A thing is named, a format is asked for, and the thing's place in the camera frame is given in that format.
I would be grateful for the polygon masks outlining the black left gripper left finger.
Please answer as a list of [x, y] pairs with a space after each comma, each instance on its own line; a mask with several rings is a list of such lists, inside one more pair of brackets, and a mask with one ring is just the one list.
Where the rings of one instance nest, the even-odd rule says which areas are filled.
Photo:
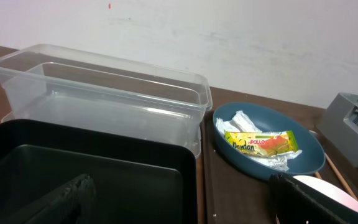
[[96, 198], [94, 180], [81, 174], [2, 219], [6, 224], [85, 224]]

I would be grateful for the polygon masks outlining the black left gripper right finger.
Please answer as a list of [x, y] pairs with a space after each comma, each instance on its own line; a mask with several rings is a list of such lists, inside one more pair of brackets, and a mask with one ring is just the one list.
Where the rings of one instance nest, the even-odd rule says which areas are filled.
[[358, 224], [358, 212], [290, 175], [271, 175], [268, 186], [272, 210], [280, 223]]

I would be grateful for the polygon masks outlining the wooden chopstick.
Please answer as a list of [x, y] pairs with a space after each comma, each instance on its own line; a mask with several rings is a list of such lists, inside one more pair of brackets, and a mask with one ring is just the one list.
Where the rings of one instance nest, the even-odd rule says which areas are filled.
[[356, 201], [358, 201], [357, 196], [355, 195], [355, 193], [352, 191], [352, 189], [350, 188], [349, 184], [347, 183], [347, 181], [345, 180], [345, 178], [342, 176], [342, 174], [340, 173], [340, 171], [338, 170], [338, 168], [335, 166], [335, 164], [333, 163], [333, 161], [331, 160], [331, 158], [325, 153], [325, 157], [326, 160], [329, 164], [329, 166], [332, 168], [333, 172], [335, 173], [336, 177], [338, 178], [338, 180], [340, 181], [341, 185], [344, 187], [345, 191], [352, 197], [354, 198]]

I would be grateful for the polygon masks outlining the yellow green snack wrapper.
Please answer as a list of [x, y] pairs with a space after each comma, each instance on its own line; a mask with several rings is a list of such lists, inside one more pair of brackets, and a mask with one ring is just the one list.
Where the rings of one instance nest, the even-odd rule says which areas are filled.
[[264, 133], [226, 131], [224, 138], [239, 152], [256, 157], [272, 157], [300, 150], [292, 131]]

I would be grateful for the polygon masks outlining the dark blue plate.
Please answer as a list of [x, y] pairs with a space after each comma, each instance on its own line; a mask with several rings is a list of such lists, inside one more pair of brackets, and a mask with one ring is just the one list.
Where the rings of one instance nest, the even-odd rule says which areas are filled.
[[[296, 159], [288, 162], [289, 170], [286, 171], [288, 175], [313, 175], [324, 167], [326, 156], [319, 141], [300, 123], [268, 107], [254, 103], [226, 103], [214, 110], [213, 123], [216, 123], [218, 118], [229, 121], [237, 111], [243, 111], [263, 132], [293, 132], [297, 144], [303, 152]], [[214, 139], [218, 151], [237, 170], [263, 181], [267, 181], [271, 175], [278, 172], [277, 169], [256, 162], [233, 148], [220, 135], [217, 128], [214, 128]]]

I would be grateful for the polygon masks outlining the white tissue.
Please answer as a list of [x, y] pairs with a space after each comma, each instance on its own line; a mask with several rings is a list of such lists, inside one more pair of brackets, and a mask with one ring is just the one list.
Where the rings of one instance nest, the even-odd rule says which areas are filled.
[[[236, 114], [230, 121], [223, 121], [223, 119], [217, 118], [215, 127], [218, 129], [219, 134], [223, 138], [226, 131], [245, 132], [245, 133], [252, 133], [252, 132], [264, 133], [262, 130], [256, 127], [256, 125], [243, 111], [236, 111]], [[297, 158], [301, 153], [302, 150], [300, 149], [297, 152], [287, 152], [272, 157], [256, 157], [247, 154], [244, 155], [249, 157], [253, 161], [256, 161], [267, 167], [274, 168], [280, 171], [288, 171], [289, 170], [288, 161]]]

